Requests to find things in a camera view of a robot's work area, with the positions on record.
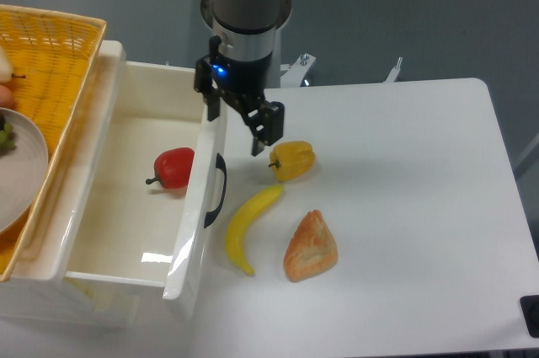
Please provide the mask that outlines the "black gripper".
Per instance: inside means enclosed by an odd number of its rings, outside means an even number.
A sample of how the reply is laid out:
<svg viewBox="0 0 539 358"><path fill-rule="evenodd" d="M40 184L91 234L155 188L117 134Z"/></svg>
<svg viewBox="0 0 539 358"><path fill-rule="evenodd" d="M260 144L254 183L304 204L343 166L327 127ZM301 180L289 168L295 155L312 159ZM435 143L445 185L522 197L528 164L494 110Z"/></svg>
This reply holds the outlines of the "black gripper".
<svg viewBox="0 0 539 358"><path fill-rule="evenodd" d="M202 94L207 120L220 116L220 103L236 110L253 135L251 155L258 156L283 137L285 106L265 100L264 86L270 59L237 61L220 52L222 39L209 39L209 54L195 64L194 89Z"/></svg>

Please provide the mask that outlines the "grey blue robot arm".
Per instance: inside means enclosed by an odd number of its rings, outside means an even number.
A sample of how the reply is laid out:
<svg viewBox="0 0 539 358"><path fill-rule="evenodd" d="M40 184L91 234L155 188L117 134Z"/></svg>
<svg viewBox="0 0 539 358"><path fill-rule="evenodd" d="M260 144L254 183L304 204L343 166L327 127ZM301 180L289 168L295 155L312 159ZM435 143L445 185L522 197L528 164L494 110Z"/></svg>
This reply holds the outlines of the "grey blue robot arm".
<svg viewBox="0 0 539 358"><path fill-rule="evenodd" d="M222 103L236 110L253 135L252 154L283 136L285 107L264 91L280 86L279 28L286 0L211 0L208 54L195 64L196 92L208 120Z"/></svg>

